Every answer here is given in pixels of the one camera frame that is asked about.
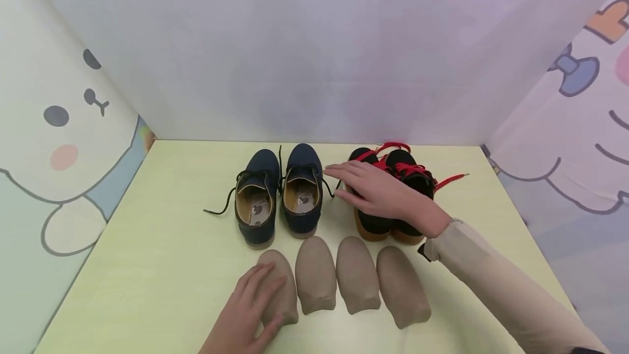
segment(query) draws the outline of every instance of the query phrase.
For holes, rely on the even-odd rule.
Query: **black shoelace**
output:
[[[290,172],[291,169],[293,168],[310,168],[313,171],[313,176],[316,178],[316,175],[319,173],[319,168],[316,167],[316,165],[314,164],[289,164],[286,166],[286,172]],[[286,177],[288,177],[288,175],[282,176],[282,146],[279,146],[279,172],[280,172],[280,178],[279,178],[279,183],[277,184],[277,189],[279,190],[279,193],[282,195],[284,194],[284,187],[282,186],[283,181],[286,179]],[[328,194],[330,194],[330,197],[334,198],[334,193],[331,192],[330,190],[330,185],[328,185],[328,183],[323,179],[323,176],[321,177],[322,182],[325,184],[325,186],[328,188]]]
[[[286,176],[282,176],[282,146],[279,146],[279,172],[280,172],[280,177],[279,177],[279,181],[277,183],[277,189],[279,191],[280,194],[284,193],[284,187],[282,187],[282,181],[284,181],[286,179]],[[298,164],[289,164],[288,166],[286,166],[286,171],[289,172],[291,169],[293,168],[310,168],[313,171],[313,175],[316,178],[316,175],[319,173],[319,168],[316,167],[316,165],[314,164],[302,164],[302,165],[298,165]],[[229,190],[229,193],[227,195],[227,201],[225,202],[225,207],[223,208],[222,211],[220,212],[215,212],[213,210],[209,210],[209,209],[204,209],[203,212],[207,212],[209,214],[213,214],[213,215],[222,215],[225,213],[225,211],[227,210],[227,208],[229,208],[229,200],[232,199],[232,194],[233,192],[236,191],[236,188],[238,186],[238,181],[240,180],[240,178],[243,175],[253,175],[253,176],[260,176],[262,178],[262,180],[265,180],[266,182],[266,176],[270,176],[271,172],[268,169],[261,169],[260,171],[249,171],[247,169],[245,169],[244,171],[239,172],[239,174],[236,176],[236,186],[233,187],[231,190]],[[330,194],[330,197],[334,198],[334,193],[332,193],[332,191],[330,190],[330,185],[328,185],[328,183],[323,179],[323,177],[321,177],[322,182],[325,184],[326,188],[328,189],[328,193]],[[339,184],[336,185],[336,188],[339,188],[339,185],[341,184],[341,181],[339,181]]]
[[[316,167],[315,164],[289,164],[286,166],[286,172],[290,172],[291,169],[293,168],[306,168],[306,169],[311,169],[313,171],[313,176],[316,178],[317,174],[319,173],[319,168]],[[282,183],[282,181],[284,181],[284,179],[286,179],[288,175],[286,176],[282,176],[280,178],[280,183]],[[328,189],[328,194],[330,194],[330,197],[334,198],[334,193],[332,193],[332,191],[330,190],[330,185],[328,185],[328,183],[323,179],[323,176],[321,177],[321,181],[325,184],[326,188]],[[284,193],[284,189],[282,187],[280,187],[280,194]]]
[[[244,171],[241,171],[237,176],[236,176],[236,186],[233,187],[233,189],[229,190],[229,194],[227,195],[227,202],[225,202],[225,208],[223,208],[222,211],[220,212],[215,212],[213,210],[207,210],[204,209],[203,212],[207,212],[209,214],[213,214],[213,215],[222,215],[225,213],[225,211],[227,210],[227,208],[229,208],[229,200],[231,200],[232,198],[232,194],[233,192],[235,192],[236,187],[238,185],[238,181],[240,180],[240,178],[243,175],[251,175],[251,176],[259,176],[262,178],[262,180],[266,180],[266,176],[270,176],[271,175],[271,171],[269,171],[268,169],[261,169],[260,171],[249,171],[248,169],[245,169]]]

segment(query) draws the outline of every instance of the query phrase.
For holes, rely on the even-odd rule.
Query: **shoe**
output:
[[[225,213],[232,193],[236,192],[235,213],[240,233],[253,249],[265,249],[275,238],[279,184],[280,168],[276,155],[268,149],[257,151],[247,168],[237,175],[236,187],[229,191],[225,208],[221,212],[204,211],[213,215]]]
[[[286,165],[282,210],[293,237],[306,239],[315,234],[321,217],[323,185],[333,197],[330,187],[323,180],[323,168],[319,156],[308,144],[299,144],[290,152]]]
[[[417,164],[417,161],[411,156],[410,150],[394,150],[386,155],[384,160],[393,175],[403,184],[431,200],[435,198],[436,180],[430,171]],[[395,220],[393,226],[392,237],[406,245],[418,245],[424,239],[421,232],[405,221]]]
[[[384,147],[381,147],[378,150],[371,150],[368,147],[357,148],[352,152],[348,160],[365,161],[365,163],[372,164],[378,168],[386,169],[384,165],[380,164],[377,156],[378,152],[383,148]],[[345,184],[345,188],[348,192],[360,197],[360,194],[348,184]],[[357,208],[354,208],[354,220],[356,222],[356,230],[358,230],[360,236],[365,239],[365,241],[369,242],[384,241],[393,227],[393,221],[391,219],[371,216],[361,212],[361,210]]]

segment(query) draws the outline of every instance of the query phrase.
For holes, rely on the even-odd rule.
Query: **cartoon drawing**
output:
[[[563,73],[559,93],[566,97],[576,96],[592,85],[601,67],[596,57],[575,59],[571,53],[572,44],[568,44],[548,69],[549,72],[560,70]]]
[[[580,33],[551,68],[561,72],[547,72],[487,144],[504,175],[546,181],[579,208],[609,214],[629,197],[629,50],[600,41]]]
[[[629,15],[629,0],[617,0],[609,3],[588,21],[584,29],[594,33],[608,44],[614,44],[629,30],[625,18]]]
[[[0,173],[30,196],[58,204],[40,222],[41,241],[54,255],[73,255],[106,224],[85,195],[125,155],[138,116],[87,49],[71,52],[48,34],[28,40],[24,31],[3,32],[0,48],[15,54],[0,76]]]

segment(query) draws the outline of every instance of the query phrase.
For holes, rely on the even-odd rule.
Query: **beige sleeve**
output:
[[[423,249],[472,290],[527,354],[566,354],[574,347],[609,353],[547,291],[499,254],[472,227],[454,219]]]

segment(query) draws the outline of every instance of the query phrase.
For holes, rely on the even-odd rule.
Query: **hand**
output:
[[[335,196],[341,200],[368,215],[403,220],[427,238],[437,237],[452,220],[429,197],[364,161],[332,164],[323,173],[342,180],[361,195],[359,197],[347,190],[337,189]]]
[[[264,351],[282,326],[279,314],[256,338],[262,311],[286,283],[286,276],[282,276],[256,297],[261,281],[274,267],[274,263],[258,264],[240,278],[199,354],[261,354]]]

